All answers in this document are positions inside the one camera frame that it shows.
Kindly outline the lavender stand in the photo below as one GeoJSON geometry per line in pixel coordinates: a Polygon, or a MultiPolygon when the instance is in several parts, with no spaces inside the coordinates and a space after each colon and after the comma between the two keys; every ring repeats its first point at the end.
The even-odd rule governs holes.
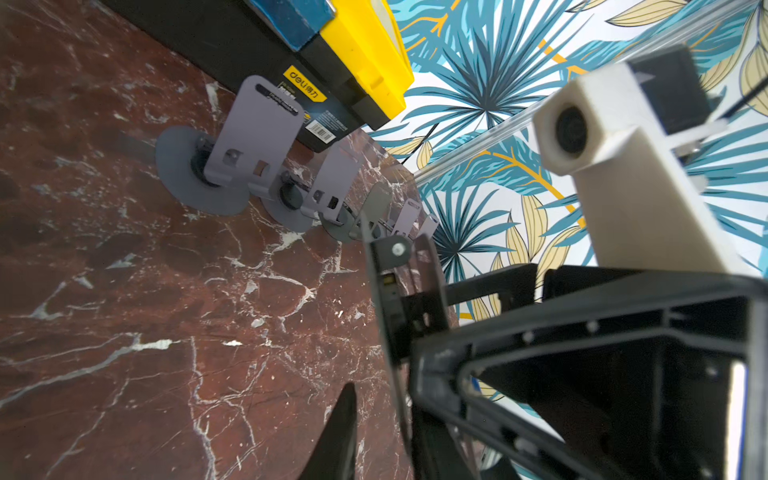
{"type": "Polygon", "coordinates": [[[431,238],[435,231],[437,230],[437,227],[439,226],[439,220],[432,214],[428,215],[423,223],[421,224],[418,233],[416,237],[420,237],[422,235],[427,236],[428,238],[431,238]]]}
{"type": "Polygon", "coordinates": [[[155,163],[166,189],[204,213],[233,216],[252,196],[272,199],[283,162],[303,125],[304,110],[259,75],[241,84],[216,138],[187,126],[158,137],[155,163]]]}
{"type": "Polygon", "coordinates": [[[360,168],[353,155],[333,147],[310,186],[282,168],[261,203],[275,222],[293,232],[306,232],[316,219],[334,227],[345,226],[351,220],[345,200],[360,168]]]}
{"type": "Polygon", "coordinates": [[[421,212],[421,203],[413,199],[407,199],[398,214],[391,229],[392,235],[408,237],[421,212]]]}

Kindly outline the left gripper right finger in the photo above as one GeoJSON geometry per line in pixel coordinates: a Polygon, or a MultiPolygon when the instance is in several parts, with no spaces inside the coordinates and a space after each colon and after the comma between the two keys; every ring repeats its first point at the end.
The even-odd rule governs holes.
{"type": "Polygon", "coordinates": [[[415,479],[474,479],[447,425],[412,408],[411,458],[415,479]]]}

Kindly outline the dark grey stand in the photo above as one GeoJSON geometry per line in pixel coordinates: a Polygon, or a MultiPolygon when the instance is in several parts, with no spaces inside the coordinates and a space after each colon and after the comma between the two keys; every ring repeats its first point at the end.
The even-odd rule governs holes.
{"type": "Polygon", "coordinates": [[[326,220],[323,215],[320,215],[320,221],[325,231],[340,243],[361,241],[364,232],[373,239],[379,239],[385,235],[380,220],[387,212],[391,200],[391,187],[380,181],[371,187],[357,213],[344,205],[335,221],[326,220]]]}
{"type": "Polygon", "coordinates": [[[443,284],[440,273],[430,267],[437,262],[435,245],[429,234],[420,234],[414,240],[401,235],[376,239],[366,216],[361,217],[361,236],[392,405],[403,445],[406,452],[411,453],[413,423],[401,368],[410,359],[414,340],[448,326],[445,319],[424,319],[429,310],[426,290],[443,284]],[[404,267],[408,274],[412,274],[412,261],[421,269],[424,290],[406,294],[400,285],[397,269],[404,267]]]}

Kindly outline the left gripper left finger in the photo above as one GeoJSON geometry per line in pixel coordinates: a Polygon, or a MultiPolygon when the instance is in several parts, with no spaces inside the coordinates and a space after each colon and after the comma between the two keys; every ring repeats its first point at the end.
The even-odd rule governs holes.
{"type": "Polygon", "coordinates": [[[353,382],[344,385],[316,442],[300,480],[355,478],[357,449],[357,394],[353,382]]]}

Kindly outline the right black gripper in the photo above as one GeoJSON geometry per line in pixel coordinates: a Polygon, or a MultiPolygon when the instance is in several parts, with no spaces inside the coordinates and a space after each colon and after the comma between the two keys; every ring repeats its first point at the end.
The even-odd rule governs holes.
{"type": "Polygon", "coordinates": [[[541,479],[763,479],[767,283],[648,271],[413,347],[415,407],[541,479]]]}

